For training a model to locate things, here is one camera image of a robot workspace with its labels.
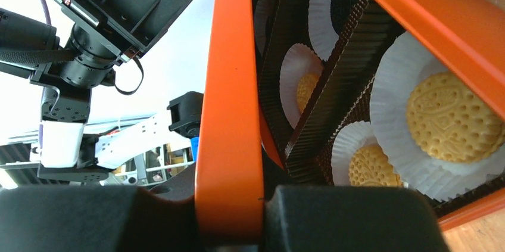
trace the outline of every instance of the round cookie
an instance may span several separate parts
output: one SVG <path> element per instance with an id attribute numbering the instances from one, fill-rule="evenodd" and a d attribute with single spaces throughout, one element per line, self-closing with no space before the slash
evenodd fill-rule
<path id="1" fill-rule="evenodd" d="M 366 146 L 354 153 L 349 165 L 349 181 L 352 186 L 403 186 L 379 145 Z"/>
<path id="2" fill-rule="evenodd" d="M 450 72 L 433 74 L 416 86 L 406 117 L 416 144 L 444 161 L 480 161 L 505 141 L 502 119 Z"/>
<path id="3" fill-rule="evenodd" d="M 319 80 L 319 75 L 314 73 L 305 74 L 298 82 L 297 88 L 297 104 L 300 112 L 303 113 L 305 107 L 307 106 L 310 95 L 316 87 L 317 81 Z"/>

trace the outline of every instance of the cookie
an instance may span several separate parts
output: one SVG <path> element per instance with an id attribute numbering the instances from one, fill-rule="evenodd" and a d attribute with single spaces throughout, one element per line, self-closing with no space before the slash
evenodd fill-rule
<path id="1" fill-rule="evenodd" d="M 310 95 L 316 88 L 317 81 L 319 80 L 319 75 L 314 73 L 305 74 L 298 82 L 297 88 L 297 104 L 300 112 L 303 113 L 305 107 L 307 106 Z"/>
<path id="2" fill-rule="evenodd" d="M 433 74 L 417 85 L 406 117 L 416 144 L 444 161 L 480 161 L 505 141 L 502 119 L 451 72 Z"/>
<path id="3" fill-rule="evenodd" d="M 379 145 L 366 146 L 354 153 L 349 165 L 349 181 L 352 186 L 403 186 Z"/>

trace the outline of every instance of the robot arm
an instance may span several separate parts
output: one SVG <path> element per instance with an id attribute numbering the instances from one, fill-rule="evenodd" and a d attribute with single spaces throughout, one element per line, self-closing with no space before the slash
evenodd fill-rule
<path id="1" fill-rule="evenodd" d="M 113 66 L 133 60 L 142 71 L 139 59 L 192 0 L 54 1 L 75 22 L 64 48 L 59 46 L 55 27 L 0 8 L 0 71 L 44 87 L 40 177 L 44 170 L 103 170 L 90 161 L 96 156 L 90 157 L 85 150 L 90 140 L 98 140 L 83 135 L 92 89 L 115 86 Z M 106 158 L 98 163 L 107 169 L 115 165 Z"/>

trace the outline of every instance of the black strap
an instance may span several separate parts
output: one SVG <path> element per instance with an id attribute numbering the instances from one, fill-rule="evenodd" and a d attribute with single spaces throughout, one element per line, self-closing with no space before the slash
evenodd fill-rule
<path id="1" fill-rule="evenodd" d="M 54 51 L 0 51 L 0 60 L 15 64 L 66 63 L 74 60 L 75 54 L 70 49 Z"/>
<path id="2" fill-rule="evenodd" d="M 135 88 L 135 90 L 133 91 L 123 91 L 121 89 L 119 89 L 116 85 L 116 80 L 114 80 L 114 87 L 116 88 L 117 92 L 123 94 L 123 95 L 131 95 L 131 94 L 134 94 L 135 92 L 137 92 L 137 90 L 141 87 L 142 85 L 142 82 L 144 81 L 144 68 L 142 67 L 142 64 L 141 62 L 139 61 L 138 58 L 134 57 L 133 58 L 133 61 L 135 62 L 135 64 L 137 65 L 137 67 L 139 68 L 139 70 L 141 71 L 141 74 L 142 74 L 142 79 L 141 79 L 141 82 L 139 83 L 139 85 L 137 86 L 137 88 Z"/>

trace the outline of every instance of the white background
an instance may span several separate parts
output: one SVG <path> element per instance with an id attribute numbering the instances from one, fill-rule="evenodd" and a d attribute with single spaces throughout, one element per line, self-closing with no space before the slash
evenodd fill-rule
<path id="1" fill-rule="evenodd" d="M 73 23 L 60 6 L 47 0 L 52 25 L 64 46 Z M 204 92 L 207 55 L 214 0 L 193 0 L 169 28 L 168 33 L 143 59 L 145 78 L 132 96 L 122 96 L 115 88 L 99 86 L 93 90 L 89 122 L 144 116 L 165 109 L 169 101 L 187 91 Z M 39 0 L 0 0 L 0 8 L 44 21 Z M 117 70 L 117 84 L 131 90 L 140 81 L 134 63 Z M 42 89 L 28 80 L 0 73 L 0 138 L 36 130 Z"/>

